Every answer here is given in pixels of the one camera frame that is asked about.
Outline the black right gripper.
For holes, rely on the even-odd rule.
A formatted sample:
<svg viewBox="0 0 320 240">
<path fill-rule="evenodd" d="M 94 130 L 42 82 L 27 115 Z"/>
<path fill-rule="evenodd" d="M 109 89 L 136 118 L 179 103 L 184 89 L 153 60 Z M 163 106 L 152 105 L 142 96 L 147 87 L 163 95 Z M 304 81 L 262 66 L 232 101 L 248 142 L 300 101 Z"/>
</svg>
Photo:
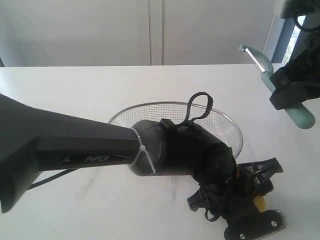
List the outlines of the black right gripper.
<svg viewBox="0 0 320 240">
<path fill-rule="evenodd" d="M 277 110 L 320 97 L 320 36 L 310 33 L 304 49 L 271 77 L 275 86 L 269 98 Z"/>
</svg>

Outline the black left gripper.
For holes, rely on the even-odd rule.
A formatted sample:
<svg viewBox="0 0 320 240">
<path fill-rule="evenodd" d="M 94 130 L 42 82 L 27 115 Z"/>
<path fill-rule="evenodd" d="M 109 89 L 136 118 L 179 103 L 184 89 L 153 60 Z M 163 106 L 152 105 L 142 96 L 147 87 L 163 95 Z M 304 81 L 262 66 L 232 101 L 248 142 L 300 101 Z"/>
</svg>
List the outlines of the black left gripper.
<svg viewBox="0 0 320 240">
<path fill-rule="evenodd" d="M 283 168 L 275 157 L 241 163 L 226 183 L 200 184 L 199 189 L 187 199 L 188 207 L 193 212 L 205 209 L 204 216 L 210 222 L 220 217 L 230 221 L 259 213 L 253 198 L 256 195 L 264 197 L 271 192 L 273 184 L 270 178 L 282 172 Z"/>
</svg>

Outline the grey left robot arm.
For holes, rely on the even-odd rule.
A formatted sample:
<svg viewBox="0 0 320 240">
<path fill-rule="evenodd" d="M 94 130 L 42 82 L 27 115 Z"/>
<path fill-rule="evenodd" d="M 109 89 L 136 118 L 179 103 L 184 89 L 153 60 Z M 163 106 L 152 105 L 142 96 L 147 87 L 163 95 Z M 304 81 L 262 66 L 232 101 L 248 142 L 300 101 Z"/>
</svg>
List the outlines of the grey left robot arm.
<svg viewBox="0 0 320 240">
<path fill-rule="evenodd" d="M 273 190 L 275 159 L 237 164 L 233 150 L 188 116 L 141 120 L 126 128 L 24 105 L 0 97 L 0 209 L 10 211 L 44 171 L 128 165 L 138 176 L 190 175 L 199 190 L 191 210 L 204 208 L 229 225 L 276 225 L 283 214 L 261 212 L 256 196 Z"/>
</svg>

